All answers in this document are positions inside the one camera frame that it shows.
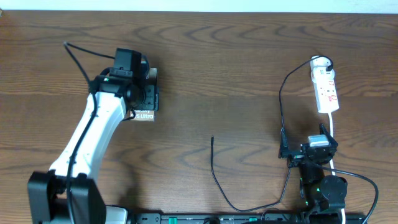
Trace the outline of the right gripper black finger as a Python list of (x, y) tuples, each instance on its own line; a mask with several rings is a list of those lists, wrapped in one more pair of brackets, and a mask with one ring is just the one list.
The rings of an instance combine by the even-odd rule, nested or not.
[(326, 127), (324, 126), (324, 124), (322, 124), (322, 123), (319, 124), (319, 130), (320, 130), (320, 134), (326, 136), (326, 138), (331, 146), (338, 146), (338, 143), (331, 136), (331, 134), (326, 130)]
[(290, 155), (289, 143), (288, 143), (287, 135), (285, 133), (285, 128), (281, 128), (278, 158), (279, 159), (288, 158), (289, 155)]

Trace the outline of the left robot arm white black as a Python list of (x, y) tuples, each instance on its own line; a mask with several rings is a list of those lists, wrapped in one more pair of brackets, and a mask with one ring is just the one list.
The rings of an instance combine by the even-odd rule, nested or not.
[(28, 184), (33, 223), (134, 223), (128, 209), (106, 205), (97, 187), (110, 139), (123, 121), (154, 121), (159, 109), (157, 69), (147, 57), (116, 49), (114, 64), (88, 79), (83, 116), (69, 143), (47, 172)]

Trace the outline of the Galaxy smartphone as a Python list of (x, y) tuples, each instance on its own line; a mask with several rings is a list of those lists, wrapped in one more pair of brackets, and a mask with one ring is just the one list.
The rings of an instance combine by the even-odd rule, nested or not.
[(159, 88), (157, 86), (157, 69), (150, 68), (145, 79), (145, 98), (142, 104), (129, 112), (132, 121), (155, 121), (155, 112), (159, 109)]

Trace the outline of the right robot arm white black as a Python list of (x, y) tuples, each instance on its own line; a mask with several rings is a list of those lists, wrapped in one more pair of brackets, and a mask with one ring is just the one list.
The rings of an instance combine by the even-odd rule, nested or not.
[(322, 218), (338, 222), (338, 214), (345, 208), (348, 183), (337, 175), (325, 175), (325, 165), (335, 155), (338, 143), (319, 125), (320, 134), (308, 137), (299, 150), (291, 151), (285, 129), (280, 131), (279, 158), (287, 160), (287, 167), (300, 172), (300, 194), (305, 199), (306, 210), (300, 213), (304, 223)]

